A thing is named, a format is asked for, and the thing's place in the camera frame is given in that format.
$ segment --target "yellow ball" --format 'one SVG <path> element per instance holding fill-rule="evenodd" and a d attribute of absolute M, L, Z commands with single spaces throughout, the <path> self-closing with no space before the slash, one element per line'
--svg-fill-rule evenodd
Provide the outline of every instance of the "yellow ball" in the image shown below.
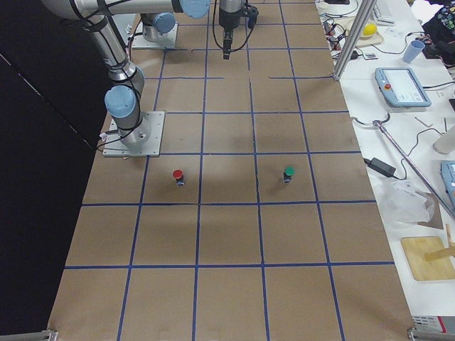
<path fill-rule="evenodd" d="M 377 30 L 378 30 L 378 27 L 374 23 L 369 23 L 363 29 L 363 36 L 365 36 L 365 37 L 372 36 L 373 34 L 376 33 Z"/>

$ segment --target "wooden board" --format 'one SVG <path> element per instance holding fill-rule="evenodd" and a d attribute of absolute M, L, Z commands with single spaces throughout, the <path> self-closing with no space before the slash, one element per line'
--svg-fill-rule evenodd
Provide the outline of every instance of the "wooden board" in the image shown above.
<path fill-rule="evenodd" d="M 410 237 L 401 239 L 407 262 L 416 281 L 455 279 L 455 269 L 449 257 L 425 261 L 424 254 L 445 246 L 439 237 Z"/>

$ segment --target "black curtain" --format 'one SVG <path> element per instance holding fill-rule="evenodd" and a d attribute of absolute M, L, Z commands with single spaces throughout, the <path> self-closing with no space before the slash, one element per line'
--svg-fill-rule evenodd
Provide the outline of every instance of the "black curtain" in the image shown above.
<path fill-rule="evenodd" d="M 60 20 L 2 1 L 0 335 L 47 328 L 111 87 L 86 32 Z"/>

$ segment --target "red cap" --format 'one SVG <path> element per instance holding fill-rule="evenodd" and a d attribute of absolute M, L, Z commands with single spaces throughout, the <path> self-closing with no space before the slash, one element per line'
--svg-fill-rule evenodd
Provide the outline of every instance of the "red cap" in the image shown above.
<path fill-rule="evenodd" d="M 183 171 L 180 170 L 180 169 L 176 169 L 174 172 L 172 172 L 172 176 L 173 176 L 176 180 L 180 180 L 180 179 L 182 179 L 182 177 L 183 177 Z"/>

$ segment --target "plastic cup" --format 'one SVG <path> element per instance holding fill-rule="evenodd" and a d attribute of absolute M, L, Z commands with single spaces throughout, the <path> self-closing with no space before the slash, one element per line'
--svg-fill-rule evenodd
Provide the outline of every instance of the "plastic cup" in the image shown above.
<path fill-rule="evenodd" d="M 413 40 L 408 46 L 403 55 L 403 62 L 412 62 L 425 47 L 425 44 L 420 40 Z"/>

